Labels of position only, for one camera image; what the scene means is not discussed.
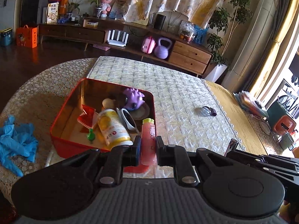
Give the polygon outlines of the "yellow curtain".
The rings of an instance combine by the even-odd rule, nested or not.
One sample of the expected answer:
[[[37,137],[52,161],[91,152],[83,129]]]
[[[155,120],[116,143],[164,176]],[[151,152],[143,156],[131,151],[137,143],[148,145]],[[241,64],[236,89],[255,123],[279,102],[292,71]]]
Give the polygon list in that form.
[[[259,97],[263,87],[266,85],[266,81],[278,55],[280,45],[289,31],[297,9],[298,0],[278,1],[271,37],[259,59],[258,65],[254,67],[253,74],[249,76],[243,86],[243,90],[248,90],[255,98]]]

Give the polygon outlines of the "white yellow cylinder bottle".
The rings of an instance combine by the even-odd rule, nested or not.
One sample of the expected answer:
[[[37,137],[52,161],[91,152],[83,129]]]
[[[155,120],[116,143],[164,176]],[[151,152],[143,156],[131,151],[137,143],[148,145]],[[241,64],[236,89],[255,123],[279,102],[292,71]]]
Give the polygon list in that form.
[[[97,123],[109,150],[121,145],[133,145],[131,136],[121,123],[115,110],[105,109],[101,111]]]

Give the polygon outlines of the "orange gift bag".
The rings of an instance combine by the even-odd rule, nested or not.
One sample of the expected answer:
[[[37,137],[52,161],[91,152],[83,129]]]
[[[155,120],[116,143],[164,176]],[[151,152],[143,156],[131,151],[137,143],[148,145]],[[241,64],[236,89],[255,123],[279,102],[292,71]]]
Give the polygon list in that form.
[[[38,28],[37,27],[19,27],[16,29],[16,44],[27,48],[35,48],[38,44]]]

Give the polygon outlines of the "small cream garlic toy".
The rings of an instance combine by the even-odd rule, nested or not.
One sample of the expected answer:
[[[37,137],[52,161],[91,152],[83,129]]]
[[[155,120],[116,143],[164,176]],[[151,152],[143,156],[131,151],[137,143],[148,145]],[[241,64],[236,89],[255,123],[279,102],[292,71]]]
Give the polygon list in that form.
[[[102,101],[102,106],[103,109],[116,109],[116,100],[110,99],[110,98],[106,98]]]

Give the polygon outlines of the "clear small glass jar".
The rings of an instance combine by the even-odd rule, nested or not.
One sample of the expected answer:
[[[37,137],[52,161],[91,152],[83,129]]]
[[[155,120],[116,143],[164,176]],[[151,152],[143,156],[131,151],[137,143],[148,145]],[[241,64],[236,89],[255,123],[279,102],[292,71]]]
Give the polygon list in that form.
[[[217,115],[217,112],[214,108],[208,107],[208,106],[203,106],[200,108],[200,113],[203,116],[213,116],[215,117]]]

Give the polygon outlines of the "purple spiky toy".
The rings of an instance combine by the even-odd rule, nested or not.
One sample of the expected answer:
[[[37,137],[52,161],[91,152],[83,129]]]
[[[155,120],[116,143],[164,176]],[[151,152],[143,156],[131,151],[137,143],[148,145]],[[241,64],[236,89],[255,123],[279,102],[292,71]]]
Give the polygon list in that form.
[[[136,88],[126,88],[123,94],[126,96],[124,108],[128,111],[137,110],[144,103],[145,95]]]

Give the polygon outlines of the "stack of folders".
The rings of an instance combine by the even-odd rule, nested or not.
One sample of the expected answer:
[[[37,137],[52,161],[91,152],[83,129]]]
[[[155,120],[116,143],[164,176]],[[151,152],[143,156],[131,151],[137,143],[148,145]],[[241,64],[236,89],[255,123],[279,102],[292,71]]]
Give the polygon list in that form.
[[[260,102],[256,100],[248,91],[233,93],[233,96],[243,110],[260,118],[269,117],[265,107],[262,106]]]

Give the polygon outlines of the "red snack packet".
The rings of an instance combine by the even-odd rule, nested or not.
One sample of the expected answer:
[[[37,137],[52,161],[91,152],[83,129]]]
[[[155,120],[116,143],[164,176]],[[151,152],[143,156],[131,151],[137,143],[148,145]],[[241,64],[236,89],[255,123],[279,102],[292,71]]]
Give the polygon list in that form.
[[[95,130],[98,113],[95,108],[82,105],[83,112],[77,117],[77,122],[82,126],[80,133],[88,133],[90,129]]]

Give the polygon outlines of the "pink tube bottle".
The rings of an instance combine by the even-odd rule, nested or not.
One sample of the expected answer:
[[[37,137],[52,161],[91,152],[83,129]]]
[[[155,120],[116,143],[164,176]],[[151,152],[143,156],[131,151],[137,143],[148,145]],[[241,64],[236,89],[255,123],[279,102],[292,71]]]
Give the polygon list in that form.
[[[141,163],[142,165],[153,165],[156,155],[156,128],[154,120],[143,119],[141,132]]]

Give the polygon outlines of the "teal bin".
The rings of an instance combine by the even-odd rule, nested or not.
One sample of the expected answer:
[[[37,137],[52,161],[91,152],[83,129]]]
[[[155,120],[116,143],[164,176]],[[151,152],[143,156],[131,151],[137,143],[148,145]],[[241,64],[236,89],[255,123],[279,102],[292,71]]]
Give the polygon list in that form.
[[[1,46],[8,46],[13,40],[13,29],[7,28],[0,32],[0,44]]]

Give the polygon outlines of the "snack bag cereal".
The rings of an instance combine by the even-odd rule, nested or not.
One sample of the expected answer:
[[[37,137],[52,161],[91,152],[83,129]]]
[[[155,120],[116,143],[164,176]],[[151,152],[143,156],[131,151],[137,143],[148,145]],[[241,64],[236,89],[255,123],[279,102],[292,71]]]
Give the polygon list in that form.
[[[49,3],[47,7],[47,19],[46,23],[56,23],[58,17],[59,2]]]

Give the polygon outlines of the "green pawn piece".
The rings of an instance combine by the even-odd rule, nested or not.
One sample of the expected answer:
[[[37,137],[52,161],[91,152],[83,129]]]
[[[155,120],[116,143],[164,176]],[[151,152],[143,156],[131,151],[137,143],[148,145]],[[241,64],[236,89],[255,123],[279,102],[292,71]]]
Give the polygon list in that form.
[[[87,139],[90,143],[93,143],[95,140],[96,136],[94,134],[94,130],[92,128],[89,129],[89,133],[87,134]]]

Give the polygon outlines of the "cream quilted table mat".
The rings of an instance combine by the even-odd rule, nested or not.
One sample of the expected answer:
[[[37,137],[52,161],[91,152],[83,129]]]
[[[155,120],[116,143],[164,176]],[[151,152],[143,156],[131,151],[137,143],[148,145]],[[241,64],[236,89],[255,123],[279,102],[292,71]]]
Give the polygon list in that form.
[[[165,144],[179,145],[192,152],[203,147],[223,155],[231,139],[242,139],[203,79],[119,57],[97,58],[86,78],[152,93],[156,131]],[[203,116],[200,113],[203,106],[214,108],[217,115]],[[49,165],[63,159],[54,145],[50,156]]]

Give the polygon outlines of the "wooden tv cabinet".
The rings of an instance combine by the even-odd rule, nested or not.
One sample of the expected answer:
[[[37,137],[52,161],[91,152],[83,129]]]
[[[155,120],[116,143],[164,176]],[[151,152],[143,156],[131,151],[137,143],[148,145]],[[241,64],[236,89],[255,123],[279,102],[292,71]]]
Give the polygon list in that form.
[[[88,17],[82,25],[73,22],[38,25],[40,40],[46,37],[99,44],[160,61],[202,76],[212,59],[205,47],[150,26],[110,18]]]

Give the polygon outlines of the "white framed sunglasses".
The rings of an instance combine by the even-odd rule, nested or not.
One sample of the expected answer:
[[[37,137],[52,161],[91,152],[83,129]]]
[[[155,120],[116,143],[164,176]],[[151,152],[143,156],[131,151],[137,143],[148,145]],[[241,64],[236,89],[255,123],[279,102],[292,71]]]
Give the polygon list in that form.
[[[140,132],[130,113],[125,108],[116,108],[116,111],[124,127],[126,127],[127,130],[136,132],[137,135],[140,136]]]

